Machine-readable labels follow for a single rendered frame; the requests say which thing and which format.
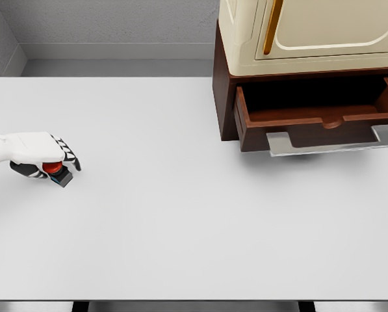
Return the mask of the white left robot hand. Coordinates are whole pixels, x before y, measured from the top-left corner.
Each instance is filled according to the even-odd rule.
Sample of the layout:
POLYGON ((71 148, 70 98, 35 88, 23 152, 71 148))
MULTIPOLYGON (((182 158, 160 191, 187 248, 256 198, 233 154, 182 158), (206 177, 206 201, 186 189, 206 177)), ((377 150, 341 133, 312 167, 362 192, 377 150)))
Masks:
POLYGON ((48 132, 13 133, 9 140, 12 144, 10 167, 25 177, 48 178, 44 163, 68 162, 81 171, 78 158, 60 137, 48 132))

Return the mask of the red button grey switch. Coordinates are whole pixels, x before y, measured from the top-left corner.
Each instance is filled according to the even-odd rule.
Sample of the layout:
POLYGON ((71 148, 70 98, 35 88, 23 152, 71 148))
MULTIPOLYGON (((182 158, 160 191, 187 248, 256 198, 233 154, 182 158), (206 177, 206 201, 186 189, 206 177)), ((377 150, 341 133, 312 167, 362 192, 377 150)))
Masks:
POLYGON ((43 163, 42 169, 49 175, 52 181, 64 188, 72 179, 73 175, 66 166, 60 162, 43 163))

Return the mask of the dark brown wooden cabinet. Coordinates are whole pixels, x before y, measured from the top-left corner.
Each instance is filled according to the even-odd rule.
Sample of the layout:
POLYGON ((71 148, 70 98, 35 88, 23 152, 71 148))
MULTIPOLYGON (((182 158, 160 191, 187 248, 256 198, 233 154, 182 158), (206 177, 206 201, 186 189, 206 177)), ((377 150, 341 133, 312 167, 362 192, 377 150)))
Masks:
POLYGON ((216 27, 214 65, 213 65, 213 93, 218 117, 220 136, 223 141, 238 140, 237 128, 233 113, 236 86, 241 83, 260 83, 264 81, 278 81, 291 79, 310 79, 325 77, 345 77, 361 75, 384 75, 388 77, 388 67, 361 68, 350 70, 309 71, 300 73, 270 73, 263 75, 236 76, 229 72, 226 52, 220 32, 216 27))

